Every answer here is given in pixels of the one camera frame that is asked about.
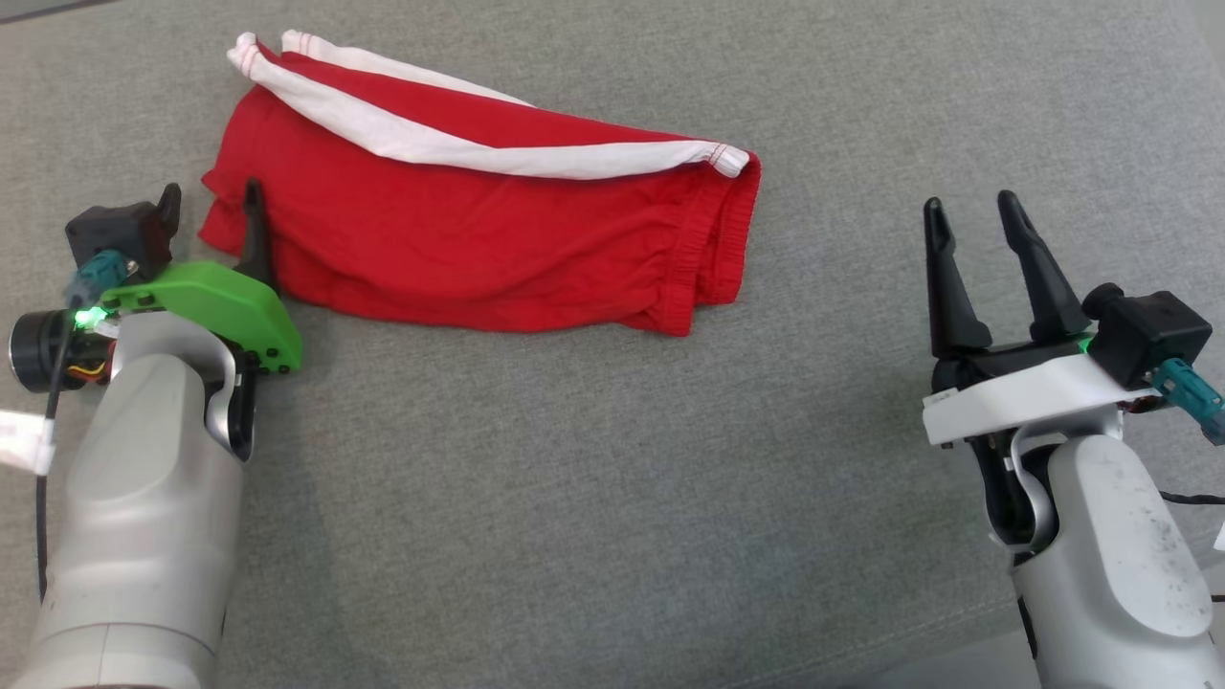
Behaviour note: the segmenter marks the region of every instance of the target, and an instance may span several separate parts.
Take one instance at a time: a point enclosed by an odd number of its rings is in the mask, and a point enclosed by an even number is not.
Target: camera lens
[[[51,367],[64,336],[64,309],[22,315],[9,335],[9,365],[17,383],[31,392],[51,387]],[[64,376],[64,387],[80,390],[85,381]]]

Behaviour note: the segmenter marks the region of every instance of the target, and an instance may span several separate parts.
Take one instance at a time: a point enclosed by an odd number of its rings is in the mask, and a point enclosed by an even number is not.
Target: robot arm
[[[244,467],[208,407],[233,356],[168,311],[124,319],[116,371],[67,477],[65,521],[15,689],[212,685]]]
[[[108,385],[69,470],[15,689],[214,684],[256,381],[299,368],[301,337],[277,293],[258,183],[247,183],[249,238],[234,270],[170,262],[178,200],[170,185],[158,206],[91,208],[69,223],[78,265],[69,310],[27,314],[10,337],[31,391],[54,394],[60,376],[67,390]],[[43,428],[39,449],[51,446],[50,417]],[[45,473],[45,462],[23,463]]]
[[[991,347],[957,275],[940,201],[925,212],[938,362],[924,424],[933,445],[965,439],[974,449],[993,537],[1013,558],[1042,685],[1225,687],[1208,633],[1208,586],[1144,465],[1122,441],[1125,412],[1166,400],[1220,439],[1220,396],[1189,367],[1169,365],[1194,360],[1210,326],[1169,293],[1125,299],[1104,286],[1085,308],[1100,320],[1098,333],[1084,332],[1089,320],[1055,259],[1003,191],[1000,212],[1022,259],[1034,341]],[[1185,378],[1170,385],[1167,370]],[[1170,395],[1175,390],[1191,398]]]

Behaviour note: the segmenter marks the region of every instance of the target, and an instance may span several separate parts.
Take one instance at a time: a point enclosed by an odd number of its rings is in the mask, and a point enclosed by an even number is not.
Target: blue cable connector
[[[127,259],[114,249],[99,251],[72,275],[64,291],[64,304],[70,309],[88,309],[102,299],[102,293],[124,283],[132,271]]]
[[[1225,445],[1221,396],[1182,359],[1166,359],[1153,374],[1153,387],[1170,403],[1191,414],[1213,445]]]

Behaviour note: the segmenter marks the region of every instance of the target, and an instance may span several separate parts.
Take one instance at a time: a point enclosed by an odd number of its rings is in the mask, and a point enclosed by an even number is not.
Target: white label tag
[[[0,409],[0,463],[34,471],[43,421],[38,414]]]
[[[115,321],[100,320],[93,324],[93,332],[96,335],[102,335],[103,337],[119,340],[119,324]]]

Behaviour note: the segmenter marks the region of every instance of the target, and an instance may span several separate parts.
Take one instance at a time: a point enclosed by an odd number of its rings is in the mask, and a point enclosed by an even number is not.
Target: green led light
[[[107,309],[103,309],[102,306],[94,306],[85,311],[77,311],[76,313],[77,327],[92,329],[93,326],[98,325],[98,321],[105,319],[110,314],[107,313]]]

